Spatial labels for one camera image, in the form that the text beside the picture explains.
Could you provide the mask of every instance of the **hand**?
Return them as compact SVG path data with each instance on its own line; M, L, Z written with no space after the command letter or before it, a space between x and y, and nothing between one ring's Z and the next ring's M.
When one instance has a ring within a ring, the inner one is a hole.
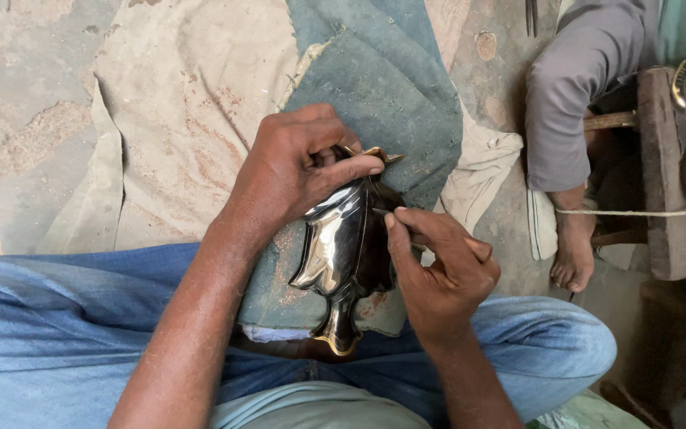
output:
M409 323L422 345L449 345L471 334L470 317L501 274L491 245L472 238L449 214L399 207L386 215L386 227ZM420 265L410 242L435 253L433 265Z
M336 144L361 152L356 133L329 104L270 114L258 127L224 211L271 237L345 183L383 171L383 161L367 155L336 162Z

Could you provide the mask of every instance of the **bare foot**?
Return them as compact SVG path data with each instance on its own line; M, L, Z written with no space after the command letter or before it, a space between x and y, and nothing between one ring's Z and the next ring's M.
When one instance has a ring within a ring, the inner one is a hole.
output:
M562 213L556 216L558 249L549 277L560 288L580 292L595 271L595 258L589 242L595 232L595 216Z

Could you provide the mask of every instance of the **dirty floor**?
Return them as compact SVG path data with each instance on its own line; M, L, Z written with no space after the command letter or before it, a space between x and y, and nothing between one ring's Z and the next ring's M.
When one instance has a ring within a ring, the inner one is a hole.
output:
M85 174L97 136L91 124L92 64L120 0L0 0L0 254L33 253ZM470 114L500 131L522 132L524 77L555 32L559 0L539 0L539 37L528 37L521 0L473 2L451 78ZM549 284L552 259L530 256L524 161L519 160L473 233L494 245L503 269L497 292L569 294ZM574 299L613 329L621 377L639 314L639 287L597 261Z

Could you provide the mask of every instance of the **blue jeans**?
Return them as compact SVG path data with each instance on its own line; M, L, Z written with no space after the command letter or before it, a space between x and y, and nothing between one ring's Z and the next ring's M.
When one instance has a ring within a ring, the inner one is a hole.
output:
M0 428L104 427L197 246L0 257ZM615 358L600 321L551 298L491 296L472 326L523 421L587 388ZM356 354L329 365L229 348L219 403L327 380L447 425L440 380L409 324L396 338L367 332Z

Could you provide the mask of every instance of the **leg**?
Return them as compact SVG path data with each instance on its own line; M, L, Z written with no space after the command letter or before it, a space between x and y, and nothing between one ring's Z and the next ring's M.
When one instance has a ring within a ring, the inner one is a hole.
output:
M573 189L548 192L553 205L560 210L580 210L584 201L586 183ZM584 290L595 271L592 256L592 233L595 232L593 214L564 214L555 212L557 220L557 255L549 277L559 288L571 292Z
M565 301L492 295L471 322L523 421L577 395L615 359L616 343L607 327ZM441 380L409 325L398 338L367 332L361 343L359 360L320 364L320 379L367 389L404 405L433 427L448 427Z
M532 188L545 191L559 209L582 207L590 166L583 118L589 103L618 78L636 70L645 29L642 8L623 2L579 2L567 25L528 75L526 138ZM555 283L578 292L594 271L589 240L595 219L560 215Z
M616 356L613 334L602 322L558 299L492 295L471 322L523 421L592 385Z
M196 250L0 257L0 427L104 427ZM229 350L220 399L302 375Z

